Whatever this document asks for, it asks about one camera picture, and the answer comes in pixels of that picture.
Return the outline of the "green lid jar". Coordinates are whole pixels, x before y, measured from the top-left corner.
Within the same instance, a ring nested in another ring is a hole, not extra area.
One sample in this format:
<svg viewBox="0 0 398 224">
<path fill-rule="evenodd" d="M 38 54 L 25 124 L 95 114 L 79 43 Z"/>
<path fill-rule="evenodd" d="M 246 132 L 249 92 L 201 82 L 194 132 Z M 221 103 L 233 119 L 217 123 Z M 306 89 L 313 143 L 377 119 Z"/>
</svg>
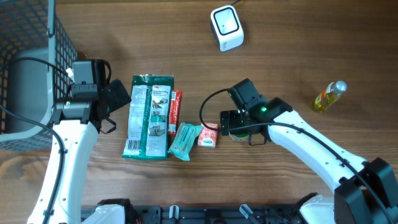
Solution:
<svg viewBox="0 0 398 224">
<path fill-rule="evenodd" d="M 249 138 L 249 134 L 231 134 L 229 133 L 229 137 L 237 142 L 247 141 Z"/>
</svg>

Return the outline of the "orange small box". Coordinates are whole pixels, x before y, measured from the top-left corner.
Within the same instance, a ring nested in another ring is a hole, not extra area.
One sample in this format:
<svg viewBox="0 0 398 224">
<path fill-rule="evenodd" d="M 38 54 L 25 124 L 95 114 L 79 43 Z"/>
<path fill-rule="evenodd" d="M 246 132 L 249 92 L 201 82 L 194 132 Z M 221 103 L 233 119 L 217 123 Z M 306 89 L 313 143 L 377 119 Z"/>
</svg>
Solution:
<svg viewBox="0 0 398 224">
<path fill-rule="evenodd" d="M 215 148 L 218 135 L 218 125 L 213 123 L 206 123 L 206 125 L 210 128 L 206 128 L 204 124 L 201 124 L 203 129 L 198 137 L 197 144 L 200 147 Z"/>
</svg>

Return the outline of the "green sponge package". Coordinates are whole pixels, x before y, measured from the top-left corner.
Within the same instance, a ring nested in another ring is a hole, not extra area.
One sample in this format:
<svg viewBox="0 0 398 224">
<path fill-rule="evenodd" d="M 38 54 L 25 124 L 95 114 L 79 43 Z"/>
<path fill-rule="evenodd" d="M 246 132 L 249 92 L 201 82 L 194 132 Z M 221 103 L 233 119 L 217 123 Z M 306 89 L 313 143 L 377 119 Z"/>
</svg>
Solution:
<svg viewBox="0 0 398 224">
<path fill-rule="evenodd" d="M 169 111 L 173 89 L 172 75 L 133 76 L 123 158 L 167 158 Z"/>
</svg>

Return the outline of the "teal snack packet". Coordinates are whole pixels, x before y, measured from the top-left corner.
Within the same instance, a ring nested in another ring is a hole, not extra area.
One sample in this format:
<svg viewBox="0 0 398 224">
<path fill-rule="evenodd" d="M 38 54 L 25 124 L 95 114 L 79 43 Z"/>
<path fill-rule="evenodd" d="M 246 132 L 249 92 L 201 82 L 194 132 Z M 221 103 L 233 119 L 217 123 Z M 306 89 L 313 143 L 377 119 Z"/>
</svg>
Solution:
<svg viewBox="0 0 398 224">
<path fill-rule="evenodd" d="M 174 141 L 167 152 L 183 161 L 189 161 L 189 153 L 193 147 L 193 143 L 202 130 L 203 126 L 201 125 L 197 126 L 182 122 L 177 130 Z"/>
</svg>

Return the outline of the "red stick packet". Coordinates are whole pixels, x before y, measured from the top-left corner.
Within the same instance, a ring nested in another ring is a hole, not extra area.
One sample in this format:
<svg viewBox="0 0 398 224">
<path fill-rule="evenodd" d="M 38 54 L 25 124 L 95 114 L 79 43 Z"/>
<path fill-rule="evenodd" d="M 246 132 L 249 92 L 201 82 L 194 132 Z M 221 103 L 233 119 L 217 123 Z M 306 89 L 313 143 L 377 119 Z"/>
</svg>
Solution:
<svg viewBox="0 0 398 224">
<path fill-rule="evenodd" d="M 179 119 L 180 105 L 182 101 L 182 90 L 173 90 L 170 101 L 168 134 L 175 135 Z"/>
</svg>

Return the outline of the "yellow liquid bottle silver cap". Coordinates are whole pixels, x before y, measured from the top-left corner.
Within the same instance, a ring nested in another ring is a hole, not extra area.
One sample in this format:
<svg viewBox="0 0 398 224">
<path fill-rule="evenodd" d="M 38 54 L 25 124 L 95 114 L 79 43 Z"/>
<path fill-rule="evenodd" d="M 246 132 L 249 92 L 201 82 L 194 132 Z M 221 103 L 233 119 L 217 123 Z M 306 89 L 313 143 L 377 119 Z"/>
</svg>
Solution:
<svg viewBox="0 0 398 224">
<path fill-rule="evenodd" d="M 313 109 L 318 113 L 324 113 L 342 94 L 347 90 L 347 84 L 339 80 L 331 82 L 327 88 L 321 92 L 313 103 Z"/>
</svg>

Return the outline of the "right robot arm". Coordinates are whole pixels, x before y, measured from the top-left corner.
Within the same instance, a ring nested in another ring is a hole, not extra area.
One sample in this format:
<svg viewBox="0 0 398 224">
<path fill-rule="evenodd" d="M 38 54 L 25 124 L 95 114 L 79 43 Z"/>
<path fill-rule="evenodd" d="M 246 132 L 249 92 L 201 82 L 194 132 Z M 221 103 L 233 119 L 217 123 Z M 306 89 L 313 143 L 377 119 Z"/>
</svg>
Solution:
<svg viewBox="0 0 398 224">
<path fill-rule="evenodd" d="M 248 78 L 227 92 L 237 108 L 220 113 L 223 135 L 261 134 L 297 156 L 332 191 L 299 205 L 306 223 L 397 223 L 397 179 L 385 160 L 369 162 L 343 149 L 280 98 L 267 101 Z"/>
</svg>

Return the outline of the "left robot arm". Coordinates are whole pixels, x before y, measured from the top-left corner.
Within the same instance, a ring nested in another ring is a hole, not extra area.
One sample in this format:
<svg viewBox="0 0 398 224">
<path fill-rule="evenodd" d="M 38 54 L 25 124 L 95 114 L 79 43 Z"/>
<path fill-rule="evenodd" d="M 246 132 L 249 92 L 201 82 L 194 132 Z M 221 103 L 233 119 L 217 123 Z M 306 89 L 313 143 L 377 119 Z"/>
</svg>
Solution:
<svg viewBox="0 0 398 224">
<path fill-rule="evenodd" d="M 80 223 L 81 201 L 90 154 L 113 111 L 130 103 L 120 80 L 102 59 L 76 60 L 73 83 L 52 111 L 49 163 L 29 223 Z"/>
</svg>

